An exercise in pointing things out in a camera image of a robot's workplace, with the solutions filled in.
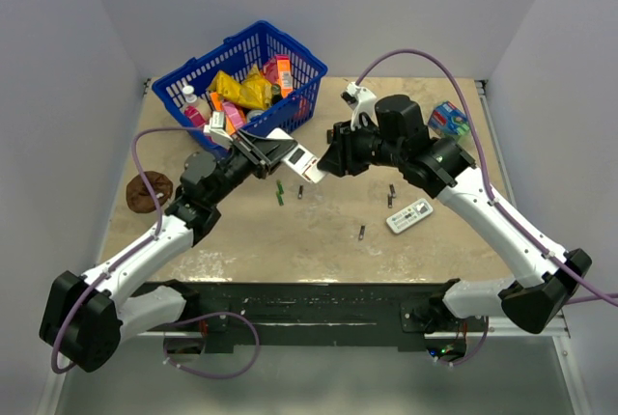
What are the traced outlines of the white battery cover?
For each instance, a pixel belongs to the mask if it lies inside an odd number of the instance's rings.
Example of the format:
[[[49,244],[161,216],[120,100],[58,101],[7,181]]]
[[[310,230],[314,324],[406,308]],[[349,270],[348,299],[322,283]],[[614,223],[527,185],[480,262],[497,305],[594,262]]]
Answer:
[[[327,175],[327,172],[322,171],[318,165],[314,163],[311,166],[307,166],[302,175],[308,182],[317,184]]]

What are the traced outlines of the orange pink box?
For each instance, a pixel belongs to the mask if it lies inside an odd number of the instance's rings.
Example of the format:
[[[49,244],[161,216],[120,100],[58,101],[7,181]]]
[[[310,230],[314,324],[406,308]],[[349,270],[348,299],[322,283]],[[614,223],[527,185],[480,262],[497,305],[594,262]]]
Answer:
[[[288,55],[273,55],[265,63],[263,74],[272,85],[279,86],[282,97],[287,97],[294,90],[292,65]]]

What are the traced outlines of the brown crumpled cloth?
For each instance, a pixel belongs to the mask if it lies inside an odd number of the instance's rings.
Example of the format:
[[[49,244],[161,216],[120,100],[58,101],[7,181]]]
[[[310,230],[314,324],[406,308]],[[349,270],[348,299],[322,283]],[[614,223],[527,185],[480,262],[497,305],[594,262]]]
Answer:
[[[173,183],[164,174],[156,171],[146,171],[145,175],[159,204],[163,206],[173,194]],[[155,198],[151,196],[140,175],[126,185],[126,205],[135,213],[155,212]]]

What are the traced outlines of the white grey remote control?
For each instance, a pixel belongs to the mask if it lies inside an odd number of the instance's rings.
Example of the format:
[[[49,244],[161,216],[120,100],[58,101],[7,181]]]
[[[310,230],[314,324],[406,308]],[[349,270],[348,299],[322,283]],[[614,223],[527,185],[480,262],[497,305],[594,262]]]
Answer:
[[[394,235],[400,235],[414,225],[431,216],[434,208],[424,198],[400,209],[385,219],[386,226]]]

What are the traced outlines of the blue plastic shopping basket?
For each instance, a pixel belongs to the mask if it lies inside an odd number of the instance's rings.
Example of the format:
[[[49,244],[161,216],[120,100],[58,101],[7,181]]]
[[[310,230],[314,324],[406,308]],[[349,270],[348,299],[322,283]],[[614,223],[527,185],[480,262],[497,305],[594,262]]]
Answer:
[[[258,21],[160,77],[153,91],[182,126],[201,125],[210,107],[225,113],[228,134],[241,129],[266,136],[276,127],[291,133],[313,117],[326,73],[327,66],[304,45]],[[263,94],[266,108],[249,108],[229,99],[223,79]]]

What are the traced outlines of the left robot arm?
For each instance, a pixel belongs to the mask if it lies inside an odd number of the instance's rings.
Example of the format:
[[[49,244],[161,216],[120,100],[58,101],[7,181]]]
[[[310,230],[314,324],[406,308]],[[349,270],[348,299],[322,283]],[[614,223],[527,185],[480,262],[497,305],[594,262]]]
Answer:
[[[204,239],[221,217],[218,204],[250,177],[265,179],[281,165],[294,167],[307,152],[280,128],[260,137],[234,136],[210,126],[205,135],[228,149],[222,158],[196,152],[185,163],[176,195],[167,208],[157,207],[156,222],[124,250],[81,273],[66,271],[52,283],[40,338],[52,348],[57,374],[73,367],[91,373],[105,364],[119,345],[158,326],[206,330],[211,318],[230,312],[200,314],[200,294],[171,280],[154,290],[137,290],[158,270]]]

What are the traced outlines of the white red remote control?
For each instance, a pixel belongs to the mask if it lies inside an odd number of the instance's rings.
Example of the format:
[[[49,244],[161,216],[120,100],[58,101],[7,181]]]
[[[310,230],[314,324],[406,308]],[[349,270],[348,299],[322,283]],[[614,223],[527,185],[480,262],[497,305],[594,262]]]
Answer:
[[[300,176],[303,180],[307,181],[302,175],[304,169],[307,166],[313,165],[314,163],[318,165],[319,159],[307,148],[297,142],[294,137],[289,135],[281,128],[275,128],[267,136],[267,138],[275,140],[292,140],[295,143],[295,146],[292,148],[292,150],[284,156],[282,162],[286,164],[294,173]]]

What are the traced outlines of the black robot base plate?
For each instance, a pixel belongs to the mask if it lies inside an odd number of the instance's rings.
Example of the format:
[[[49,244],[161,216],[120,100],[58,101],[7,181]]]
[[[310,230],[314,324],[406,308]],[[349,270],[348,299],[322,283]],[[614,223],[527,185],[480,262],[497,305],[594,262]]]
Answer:
[[[218,283],[180,285],[187,305],[178,331],[203,335],[206,351],[235,346],[395,347],[464,352],[481,318],[454,318],[438,301],[446,284]]]

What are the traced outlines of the yellow snack bag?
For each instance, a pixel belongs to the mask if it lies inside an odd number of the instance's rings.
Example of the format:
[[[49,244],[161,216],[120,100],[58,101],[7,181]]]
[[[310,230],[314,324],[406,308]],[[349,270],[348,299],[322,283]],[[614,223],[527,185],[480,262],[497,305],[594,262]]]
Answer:
[[[236,106],[250,110],[267,110],[272,102],[272,84],[254,64],[241,82],[220,70],[208,86],[208,91],[217,93]]]

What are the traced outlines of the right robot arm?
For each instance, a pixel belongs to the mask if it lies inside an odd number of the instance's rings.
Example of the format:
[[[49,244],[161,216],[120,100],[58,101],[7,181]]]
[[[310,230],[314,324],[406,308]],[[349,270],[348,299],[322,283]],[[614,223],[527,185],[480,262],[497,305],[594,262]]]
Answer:
[[[509,267],[509,278],[453,280],[416,311],[429,332],[453,330],[472,316],[505,317],[525,332],[541,333],[577,289],[592,261],[566,250],[529,223],[489,184],[475,159],[451,138],[433,138],[420,106],[406,95],[382,99],[354,87],[342,94],[351,119],[333,127],[318,167],[342,178],[370,166],[397,169],[403,179],[458,214]]]

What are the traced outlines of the blue green sponge pack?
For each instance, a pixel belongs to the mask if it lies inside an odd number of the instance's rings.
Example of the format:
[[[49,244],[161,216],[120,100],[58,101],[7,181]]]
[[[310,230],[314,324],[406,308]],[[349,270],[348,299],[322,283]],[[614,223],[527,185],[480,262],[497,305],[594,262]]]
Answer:
[[[455,141],[470,134],[467,116],[450,101],[444,101],[433,109],[428,127],[439,137],[450,137]]]

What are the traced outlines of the white cap bottle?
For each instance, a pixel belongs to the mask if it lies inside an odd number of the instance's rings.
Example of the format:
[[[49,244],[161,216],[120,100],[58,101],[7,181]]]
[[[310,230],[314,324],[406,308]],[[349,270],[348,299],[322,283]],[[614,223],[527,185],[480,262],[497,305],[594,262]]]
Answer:
[[[187,117],[198,113],[206,122],[211,118],[209,103],[199,97],[191,85],[184,85],[182,87],[182,94],[184,98],[183,112]]]

